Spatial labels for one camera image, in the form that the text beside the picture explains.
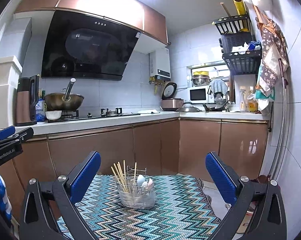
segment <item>teal patterned tablecloth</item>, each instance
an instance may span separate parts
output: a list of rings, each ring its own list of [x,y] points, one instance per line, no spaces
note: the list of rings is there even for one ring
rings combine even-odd
[[[207,239],[220,224],[202,181],[189,175],[153,176],[157,202],[149,210],[126,208],[114,176],[96,175],[75,206],[100,240]],[[73,239],[62,218],[63,235]]]

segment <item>egg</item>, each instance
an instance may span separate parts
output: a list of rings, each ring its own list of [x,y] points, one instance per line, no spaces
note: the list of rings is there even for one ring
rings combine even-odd
[[[154,184],[153,180],[152,179],[149,179],[149,182],[148,182],[148,187],[152,187]]]
[[[145,182],[145,177],[143,175],[138,175],[138,178],[137,178],[137,186],[140,187],[144,182]]]
[[[141,184],[141,186],[142,186],[142,187],[147,187],[147,186],[148,186],[147,181],[144,181],[143,184]]]

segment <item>water heater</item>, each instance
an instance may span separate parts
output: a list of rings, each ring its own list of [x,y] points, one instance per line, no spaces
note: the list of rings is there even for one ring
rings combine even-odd
[[[169,50],[156,49],[149,54],[150,76],[163,81],[170,81]]]

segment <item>hanging cloth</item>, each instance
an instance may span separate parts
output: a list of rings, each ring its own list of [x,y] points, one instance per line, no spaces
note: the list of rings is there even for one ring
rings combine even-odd
[[[260,30],[263,48],[256,89],[268,97],[277,78],[281,76],[278,59],[282,59],[284,72],[289,67],[286,42],[277,24],[261,13],[257,6],[254,5],[254,9],[257,14],[257,27]]]

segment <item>white countertop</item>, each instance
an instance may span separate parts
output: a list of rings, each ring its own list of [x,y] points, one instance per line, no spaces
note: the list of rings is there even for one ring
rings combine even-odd
[[[177,112],[160,112],[159,114],[141,114],[131,116],[108,117],[99,119],[73,120],[68,122],[47,123],[38,122],[32,126],[16,127],[16,132],[24,130],[27,127],[34,129],[34,135],[62,133],[70,131],[88,130],[102,127],[110,127],[117,125],[125,125],[138,122],[149,122],[163,120],[176,117],[189,118],[216,118],[216,119],[244,119],[244,120],[269,120],[269,116],[252,113],[228,113],[228,112],[192,112],[192,113],[177,113]]]

